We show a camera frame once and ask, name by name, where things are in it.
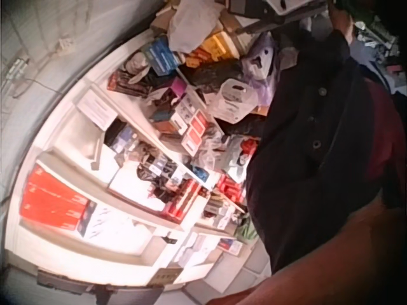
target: cable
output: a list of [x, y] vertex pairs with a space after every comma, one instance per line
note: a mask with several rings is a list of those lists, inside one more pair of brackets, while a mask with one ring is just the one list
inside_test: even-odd
[[[46, 89], [48, 89], [48, 90], [51, 90], [51, 91], [53, 91], [53, 92], [55, 92], [55, 93], [57, 93], [57, 94], [59, 94], [59, 95], [62, 95], [61, 92], [59, 92], [59, 91], [57, 91], [57, 90], [54, 90], [53, 88], [48, 87], [48, 86], [44, 85], [43, 83], [40, 83], [40, 82], [37, 81], [36, 79], [32, 79], [32, 78], [24, 78], [24, 79], [25, 79], [26, 81], [32, 81], [33, 83], [37, 83], [37, 84], [39, 84], [40, 86], [42, 86], [42, 87], [44, 87], [44, 88], [46, 88]], [[19, 97], [21, 97], [27, 90], [28, 90], [28, 89], [24, 90], [22, 93], [20, 93], [20, 94], [17, 95], [17, 96], [14, 96], [13, 98], [19, 98]]]

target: label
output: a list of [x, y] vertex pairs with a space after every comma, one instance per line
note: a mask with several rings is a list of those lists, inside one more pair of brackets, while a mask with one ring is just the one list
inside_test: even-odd
[[76, 107], [104, 132], [117, 117], [116, 111], [109, 107], [92, 89], [85, 93]]

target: hand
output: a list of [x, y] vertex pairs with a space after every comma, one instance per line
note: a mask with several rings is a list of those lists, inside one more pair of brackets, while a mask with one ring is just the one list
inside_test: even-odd
[[354, 38], [354, 21], [348, 12], [339, 10], [335, 7], [332, 0], [328, 0], [329, 17], [334, 30], [339, 30], [348, 44], [351, 44]]

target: wall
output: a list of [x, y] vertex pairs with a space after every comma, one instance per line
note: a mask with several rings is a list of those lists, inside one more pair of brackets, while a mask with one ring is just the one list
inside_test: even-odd
[[[2, 0], [1, 75], [18, 54], [30, 62], [24, 79], [1, 99], [0, 200], [9, 194], [27, 146], [59, 97], [95, 60], [120, 43], [162, 0]], [[70, 35], [75, 52], [55, 54]]]

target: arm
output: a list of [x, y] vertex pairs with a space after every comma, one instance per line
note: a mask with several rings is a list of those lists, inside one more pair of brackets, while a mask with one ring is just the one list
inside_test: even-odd
[[364, 304], [400, 261], [404, 234], [403, 211], [387, 210], [376, 199], [355, 212], [332, 240], [264, 281], [237, 304]]

